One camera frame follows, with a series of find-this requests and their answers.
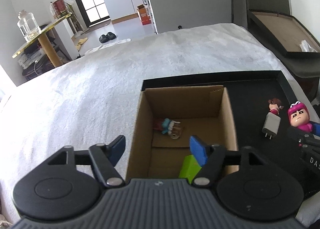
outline wooden table leg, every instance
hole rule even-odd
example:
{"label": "wooden table leg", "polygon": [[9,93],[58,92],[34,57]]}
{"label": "wooden table leg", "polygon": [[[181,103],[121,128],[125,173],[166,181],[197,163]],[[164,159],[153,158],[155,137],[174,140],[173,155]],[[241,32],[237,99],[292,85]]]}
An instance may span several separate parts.
{"label": "wooden table leg", "polygon": [[58,67],[63,65],[62,61],[60,60],[59,56],[57,55],[57,52],[54,50],[51,42],[49,41],[49,38],[45,33],[41,34],[38,37],[39,43],[41,44],[44,52],[47,54],[48,58],[52,62],[54,67]]}

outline brown hair figure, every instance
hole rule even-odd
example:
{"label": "brown hair figure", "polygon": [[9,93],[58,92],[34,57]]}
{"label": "brown hair figure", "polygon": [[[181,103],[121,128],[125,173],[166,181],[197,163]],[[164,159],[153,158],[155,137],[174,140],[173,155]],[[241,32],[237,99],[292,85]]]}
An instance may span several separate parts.
{"label": "brown hair figure", "polygon": [[279,115],[279,111],[284,108],[283,106],[281,106],[282,102],[277,98],[268,100],[268,103],[269,103],[270,112],[275,115]]}

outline metal rivet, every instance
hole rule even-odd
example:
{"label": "metal rivet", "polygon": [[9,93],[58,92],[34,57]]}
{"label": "metal rivet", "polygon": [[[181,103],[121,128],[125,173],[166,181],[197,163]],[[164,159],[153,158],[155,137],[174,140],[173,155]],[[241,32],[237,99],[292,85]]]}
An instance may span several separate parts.
{"label": "metal rivet", "polygon": [[210,183],[210,180],[207,179],[206,177],[197,177],[195,180],[194,180],[194,183],[198,186],[206,186],[207,184]]}
{"label": "metal rivet", "polygon": [[122,179],[118,177],[111,177],[106,182],[109,186],[120,186],[122,184]]}
{"label": "metal rivet", "polygon": [[163,185],[163,182],[162,182],[162,181],[157,181],[157,182],[155,182],[155,185],[156,185],[156,186],[162,186],[162,185]]}

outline green block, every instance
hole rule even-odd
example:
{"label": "green block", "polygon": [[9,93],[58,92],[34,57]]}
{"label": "green block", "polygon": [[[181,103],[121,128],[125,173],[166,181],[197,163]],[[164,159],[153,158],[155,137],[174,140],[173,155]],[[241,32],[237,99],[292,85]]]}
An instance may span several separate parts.
{"label": "green block", "polygon": [[188,155],[183,160],[179,178],[186,178],[188,179],[189,184],[191,184],[193,178],[198,174],[200,169],[201,167],[195,157],[193,155]]}

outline cable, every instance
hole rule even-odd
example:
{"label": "cable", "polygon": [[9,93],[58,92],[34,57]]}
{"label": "cable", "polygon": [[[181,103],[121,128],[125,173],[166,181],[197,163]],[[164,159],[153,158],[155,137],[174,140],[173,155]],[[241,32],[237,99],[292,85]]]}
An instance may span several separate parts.
{"label": "cable", "polygon": [[33,69],[34,69],[36,75],[39,76],[40,74],[38,74],[37,71],[36,71],[36,63],[34,64]]}

